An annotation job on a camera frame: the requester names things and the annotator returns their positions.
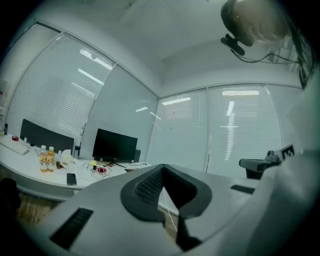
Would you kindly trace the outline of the clear plastic bag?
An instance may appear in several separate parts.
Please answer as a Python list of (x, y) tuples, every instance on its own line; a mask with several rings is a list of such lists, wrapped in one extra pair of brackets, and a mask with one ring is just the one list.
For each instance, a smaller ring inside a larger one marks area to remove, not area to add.
[(60, 164), (65, 169), (73, 169), (76, 166), (70, 149), (65, 149), (61, 153)]

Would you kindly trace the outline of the white keyboard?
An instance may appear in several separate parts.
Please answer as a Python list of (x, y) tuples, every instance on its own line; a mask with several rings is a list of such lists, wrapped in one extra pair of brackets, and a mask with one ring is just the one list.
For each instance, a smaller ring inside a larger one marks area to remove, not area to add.
[(22, 145), (18, 141), (12, 140), (11, 138), (1, 137), (0, 144), (22, 156), (29, 151), (28, 147)]

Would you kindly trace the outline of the black office chair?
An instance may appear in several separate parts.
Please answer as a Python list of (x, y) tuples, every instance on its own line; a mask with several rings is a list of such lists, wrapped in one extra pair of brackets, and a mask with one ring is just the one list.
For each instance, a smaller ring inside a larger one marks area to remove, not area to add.
[(17, 183), (11, 178), (0, 181), (0, 214), (15, 215), (21, 205)]

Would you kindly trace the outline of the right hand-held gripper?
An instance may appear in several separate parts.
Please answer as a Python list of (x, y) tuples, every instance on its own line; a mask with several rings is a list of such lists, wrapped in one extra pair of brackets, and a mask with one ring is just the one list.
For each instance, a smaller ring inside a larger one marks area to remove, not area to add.
[(295, 150), (291, 143), (278, 150), (269, 150), (266, 155), (267, 161), (258, 159), (241, 159), (239, 161), (239, 166), (245, 169), (246, 177), (248, 179), (261, 179), (265, 169), (270, 168), (272, 163), (281, 164), (288, 157), (294, 155)]

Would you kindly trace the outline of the black monitor stand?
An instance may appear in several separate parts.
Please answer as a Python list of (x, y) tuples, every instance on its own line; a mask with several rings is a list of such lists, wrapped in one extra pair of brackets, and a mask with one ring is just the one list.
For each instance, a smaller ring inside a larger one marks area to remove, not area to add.
[(109, 162), (106, 166), (107, 166), (107, 167), (110, 167), (110, 168), (113, 167), (113, 166), (119, 166), (119, 167), (122, 167), (122, 168), (124, 168), (124, 169), (127, 168), (126, 166), (123, 166), (123, 165), (121, 165), (121, 164), (119, 164), (119, 163), (116, 163), (116, 162), (114, 162), (114, 161)]

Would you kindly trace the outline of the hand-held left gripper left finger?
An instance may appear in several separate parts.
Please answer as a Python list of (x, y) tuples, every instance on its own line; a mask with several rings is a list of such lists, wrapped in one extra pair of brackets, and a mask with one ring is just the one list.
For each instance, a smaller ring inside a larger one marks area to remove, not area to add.
[(31, 240), (49, 256), (176, 256), (181, 248), (161, 222), (136, 219), (123, 207), (122, 187), (145, 167), (103, 179), (60, 203)]

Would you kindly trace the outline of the black computer monitor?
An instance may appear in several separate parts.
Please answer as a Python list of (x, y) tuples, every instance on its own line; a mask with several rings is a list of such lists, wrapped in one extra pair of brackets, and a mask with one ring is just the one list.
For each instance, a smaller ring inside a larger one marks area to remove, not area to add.
[(131, 162), (134, 160), (138, 139), (127, 135), (98, 129), (92, 156), (104, 160)]

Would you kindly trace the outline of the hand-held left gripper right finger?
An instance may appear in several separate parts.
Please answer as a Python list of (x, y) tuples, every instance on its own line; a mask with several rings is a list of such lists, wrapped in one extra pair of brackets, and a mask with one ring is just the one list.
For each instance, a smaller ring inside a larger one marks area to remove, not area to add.
[(254, 229), (249, 220), (240, 217), (251, 194), (233, 186), (254, 190), (256, 181), (168, 164), (162, 166), (162, 173), (162, 199), (178, 212), (177, 242), (165, 238), (164, 252), (248, 251)]

